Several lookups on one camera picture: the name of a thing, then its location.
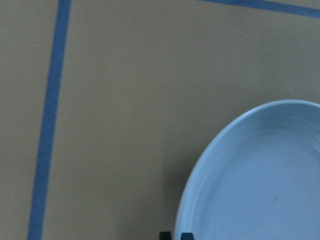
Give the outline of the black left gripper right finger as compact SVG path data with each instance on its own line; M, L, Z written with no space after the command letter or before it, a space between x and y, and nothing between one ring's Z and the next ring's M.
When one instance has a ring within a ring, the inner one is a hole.
M181 240L195 240L193 233L183 232L180 236Z

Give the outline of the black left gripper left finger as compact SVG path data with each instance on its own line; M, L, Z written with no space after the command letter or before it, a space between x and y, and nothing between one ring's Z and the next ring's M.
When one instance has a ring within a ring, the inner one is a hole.
M172 234L170 231L161 231L159 233L159 240L172 240Z

